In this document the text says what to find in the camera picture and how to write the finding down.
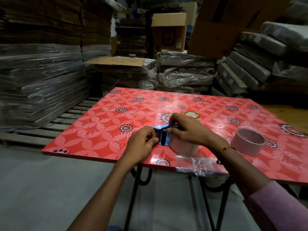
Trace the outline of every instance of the person's left hand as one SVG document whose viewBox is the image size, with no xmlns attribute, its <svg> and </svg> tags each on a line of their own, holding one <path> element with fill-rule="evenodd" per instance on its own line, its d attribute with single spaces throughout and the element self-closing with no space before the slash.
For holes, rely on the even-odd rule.
<svg viewBox="0 0 308 231">
<path fill-rule="evenodd" d="M 145 126 L 134 131 L 129 137 L 122 159 L 131 167 L 144 160 L 150 154 L 152 147 L 158 143 L 153 127 Z"/>
</svg>

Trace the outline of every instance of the purple shirt sleeve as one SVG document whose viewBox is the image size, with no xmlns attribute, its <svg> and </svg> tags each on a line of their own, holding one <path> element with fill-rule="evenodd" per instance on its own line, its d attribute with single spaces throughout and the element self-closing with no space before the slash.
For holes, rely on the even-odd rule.
<svg viewBox="0 0 308 231">
<path fill-rule="evenodd" d="M 261 230 L 308 230 L 308 209 L 275 181 L 244 203 Z"/>
</svg>

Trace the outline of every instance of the round green sticker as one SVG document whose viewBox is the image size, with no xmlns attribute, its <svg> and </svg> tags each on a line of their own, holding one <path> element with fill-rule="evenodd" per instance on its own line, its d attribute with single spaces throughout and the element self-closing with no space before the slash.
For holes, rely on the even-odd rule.
<svg viewBox="0 0 308 231">
<path fill-rule="evenodd" d="M 195 119 L 198 119 L 200 117 L 200 115 L 196 112 L 193 111 L 187 111 L 184 113 L 185 116 L 189 116 L 189 117 L 193 117 Z"/>
</svg>

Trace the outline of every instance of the red floral tabletop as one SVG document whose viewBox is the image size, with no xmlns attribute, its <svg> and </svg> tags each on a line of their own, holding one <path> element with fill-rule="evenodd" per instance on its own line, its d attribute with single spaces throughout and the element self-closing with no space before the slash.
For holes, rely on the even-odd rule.
<svg viewBox="0 0 308 231">
<path fill-rule="evenodd" d="M 229 143 L 239 128 L 263 134 L 266 146 L 256 156 L 245 156 L 269 178 L 308 183 L 308 139 L 250 99 L 115 88 L 42 152 L 70 158 L 115 163 L 133 131 L 168 124 L 173 112 L 197 113 L 199 122 Z M 205 147 L 197 156 L 215 158 Z M 163 170 L 183 167 L 168 146 L 156 145 L 141 166 Z M 225 172 L 220 165 L 213 170 Z"/>
</svg>

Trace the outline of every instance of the wooden pallet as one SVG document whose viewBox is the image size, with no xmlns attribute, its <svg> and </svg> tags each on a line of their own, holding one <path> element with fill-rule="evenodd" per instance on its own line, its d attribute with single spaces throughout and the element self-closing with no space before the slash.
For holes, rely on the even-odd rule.
<svg viewBox="0 0 308 231">
<path fill-rule="evenodd" d="M 100 98 L 90 97 L 42 128 L 0 132 L 0 147 L 40 152 L 99 100 Z"/>
</svg>

